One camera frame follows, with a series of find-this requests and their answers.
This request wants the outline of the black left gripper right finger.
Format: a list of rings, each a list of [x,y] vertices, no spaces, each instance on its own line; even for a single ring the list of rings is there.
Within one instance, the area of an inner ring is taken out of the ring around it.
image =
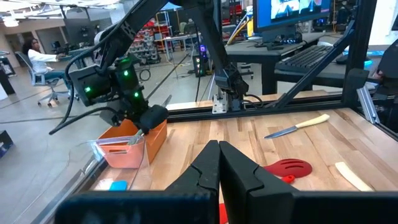
[[[225,200],[266,198],[295,191],[229,142],[221,141],[220,148],[220,178]]]

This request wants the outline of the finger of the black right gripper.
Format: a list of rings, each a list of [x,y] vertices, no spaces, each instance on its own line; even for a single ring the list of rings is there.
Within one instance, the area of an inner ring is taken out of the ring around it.
[[[100,118],[111,125],[112,127],[118,127],[124,120],[124,114],[120,113],[112,108],[106,107],[101,110],[99,114]]]
[[[169,115],[167,108],[154,105],[146,110],[139,119],[140,130],[147,134],[151,129],[163,123]]]

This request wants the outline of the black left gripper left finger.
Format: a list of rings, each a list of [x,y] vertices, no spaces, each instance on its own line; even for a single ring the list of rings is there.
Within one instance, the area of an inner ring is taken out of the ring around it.
[[[187,169],[166,191],[219,191],[221,149],[217,140],[209,141]]]

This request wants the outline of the red slotted silicone spoon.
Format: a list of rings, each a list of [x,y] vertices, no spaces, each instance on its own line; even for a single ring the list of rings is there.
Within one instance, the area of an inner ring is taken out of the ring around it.
[[[279,177],[292,175],[296,178],[305,177],[312,173],[312,166],[300,159],[282,159],[271,165],[264,166],[264,169]]]

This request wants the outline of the teal small silicone spatula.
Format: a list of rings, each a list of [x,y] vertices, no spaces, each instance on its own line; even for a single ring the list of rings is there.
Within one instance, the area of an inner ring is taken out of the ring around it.
[[[128,182],[125,180],[114,181],[111,183],[109,190],[110,191],[125,191],[127,190]]]

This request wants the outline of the orange plastic bin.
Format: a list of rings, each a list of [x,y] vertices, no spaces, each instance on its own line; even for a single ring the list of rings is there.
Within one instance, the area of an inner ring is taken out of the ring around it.
[[[96,141],[99,151],[112,168],[137,169],[142,161],[152,162],[167,136],[167,122],[150,130],[135,144],[129,144],[137,132],[138,128],[132,121],[124,120],[119,127],[109,128]]]

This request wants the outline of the clear plastic bin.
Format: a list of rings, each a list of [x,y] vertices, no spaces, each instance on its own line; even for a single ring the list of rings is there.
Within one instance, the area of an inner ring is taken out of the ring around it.
[[[70,196],[89,191],[148,190],[152,183],[146,140],[142,136],[105,138],[84,143],[94,159]]]

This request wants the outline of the shelf with red bins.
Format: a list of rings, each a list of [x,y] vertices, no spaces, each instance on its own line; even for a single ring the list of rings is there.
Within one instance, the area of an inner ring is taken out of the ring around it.
[[[165,42],[165,39],[172,36],[171,28],[167,21],[150,19],[135,36],[129,53],[134,54],[141,65],[160,63],[161,54],[167,56],[166,49],[169,44]]]

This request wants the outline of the computer tower purple light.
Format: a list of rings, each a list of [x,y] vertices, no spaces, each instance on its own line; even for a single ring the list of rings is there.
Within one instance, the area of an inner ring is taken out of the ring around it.
[[[207,48],[204,44],[200,44],[198,48],[195,49],[192,60],[196,77],[203,77],[211,73],[209,56],[207,55]]]

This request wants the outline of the office chair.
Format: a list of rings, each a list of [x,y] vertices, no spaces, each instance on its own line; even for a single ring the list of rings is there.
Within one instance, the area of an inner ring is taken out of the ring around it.
[[[55,91],[54,88],[57,86],[60,78],[46,78],[43,73],[35,73],[32,68],[32,63],[29,60],[28,56],[23,54],[22,52],[15,52],[15,54],[26,64],[28,67],[28,71],[30,74],[30,79],[32,82],[32,86],[46,86],[49,87],[51,92],[47,96],[39,99],[37,101],[38,106],[42,106],[41,102],[43,100],[47,100],[47,106],[49,108],[52,107],[51,101],[58,103],[58,98],[60,96],[67,97],[70,99],[70,94],[68,91]]]

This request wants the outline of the person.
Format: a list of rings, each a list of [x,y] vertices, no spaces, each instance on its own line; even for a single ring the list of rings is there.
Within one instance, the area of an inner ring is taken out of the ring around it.
[[[377,68],[377,75],[381,82],[376,88],[376,98],[386,100],[389,95],[395,97],[386,126],[398,129],[398,39],[384,52]]]
[[[40,45],[37,39],[25,40],[22,46],[22,53],[28,56],[35,74],[45,75],[46,79],[61,78],[67,89],[71,90],[65,72],[63,70],[55,70],[47,65],[47,62],[58,62],[59,58],[64,57],[65,54],[43,54],[40,51]]]

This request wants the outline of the blue box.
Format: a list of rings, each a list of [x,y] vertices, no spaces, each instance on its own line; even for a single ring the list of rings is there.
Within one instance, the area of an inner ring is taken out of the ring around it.
[[[4,157],[13,145],[14,143],[7,131],[0,131],[0,158]]]

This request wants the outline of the black desk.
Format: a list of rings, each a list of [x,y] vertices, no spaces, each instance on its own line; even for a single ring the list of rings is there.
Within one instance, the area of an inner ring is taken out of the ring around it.
[[[329,33],[305,33],[303,42],[295,45],[286,45],[282,50],[268,51],[265,47],[256,48],[255,42],[244,41],[226,47],[229,58],[233,62],[257,63],[261,66],[254,71],[254,81],[251,87],[259,89],[262,95],[285,93],[293,87],[303,76],[303,73],[285,72],[275,69],[275,64],[285,60],[312,45],[317,45],[320,40],[336,42],[339,35]],[[334,62],[326,66],[312,81],[318,90],[340,91],[343,87],[345,66]]]

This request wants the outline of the black keyboard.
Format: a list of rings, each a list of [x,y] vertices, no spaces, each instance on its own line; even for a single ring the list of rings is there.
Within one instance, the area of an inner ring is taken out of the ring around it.
[[[285,58],[275,65],[276,70],[307,73],[333,49],[333,46],[313,45],[292,57]]]

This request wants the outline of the computer monitor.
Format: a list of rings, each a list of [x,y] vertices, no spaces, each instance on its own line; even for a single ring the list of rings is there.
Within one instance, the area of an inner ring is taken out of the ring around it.
[[[254,32],[264,42],[295,35],[296,25],[329,15],[331,0],[253,0]]]

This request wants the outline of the silver metal frame bracket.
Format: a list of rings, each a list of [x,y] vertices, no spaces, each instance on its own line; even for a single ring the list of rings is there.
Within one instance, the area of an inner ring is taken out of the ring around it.
[[[213,95],[213,114],[223,114],[228,111],[228,100],[225,92]]]
[[[356,91],[366,120],[371,124],[380,123],[379,116],[369,90],[364,86],[362,88],[358,88]]]

